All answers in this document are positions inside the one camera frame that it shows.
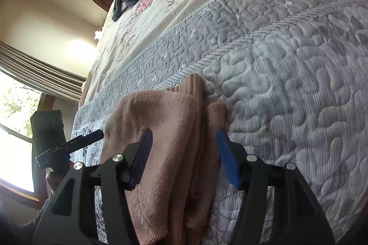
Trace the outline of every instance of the pink flower decoration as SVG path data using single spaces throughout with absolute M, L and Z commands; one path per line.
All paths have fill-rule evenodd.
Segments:
M 146 10 L 148 7 L 151 6 L 153 0 L 142 0 L 140 3 L 139 3 L 139 7 L 137 9 L 137 13 L 140 13 L 144 10 Z

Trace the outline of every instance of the curtain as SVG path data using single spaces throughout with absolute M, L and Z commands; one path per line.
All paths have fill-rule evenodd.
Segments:
M 86 78 L 35 59 L 0 41 L 0 70 L 43 93 L 78 102 Z

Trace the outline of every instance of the person's hand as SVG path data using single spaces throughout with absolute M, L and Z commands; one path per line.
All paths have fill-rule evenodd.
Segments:
M 70 167 L 73 167 L 73 163 L 69 161 Z M 60 185 L 61 181 L 63 180 L 63 177 L 54 173 L 53 171 L 46 174 L 46 181 L 50 185 L 52 191 L 52 195 L 55 194 L 56 189 Z

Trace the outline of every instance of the metal screw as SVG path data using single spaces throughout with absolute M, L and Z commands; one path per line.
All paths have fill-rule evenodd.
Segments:
M 297 169 L 297 167 L 295 166 L 295 164 L 294 163 L 291 163 L 291 162 L 289 162 L 289 163 L 286 164 L 286 168 L 289 169 L 289 170 L 295 170 L 295 169 Z
M 82 163 L 82 162 L 74 163 L 73 168 L 74 168 L 75 170 L 82 169 L 82 168 L 83 168 L 83 163 Z
M 122 154 L 113 155 L 113 161 L 114 162 L 120 162 L 122 159 L 123 159 L 123 155 Z
M 257 157 L 255 155 L 247 155 L 248 162 L 255 162 L 257 161 Z

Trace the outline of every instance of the beige curtain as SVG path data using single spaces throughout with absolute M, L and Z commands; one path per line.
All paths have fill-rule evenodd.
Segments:
M 0 70 L 44 93 L 78 102 L 83 76 L 35 59 L 0 41 Z

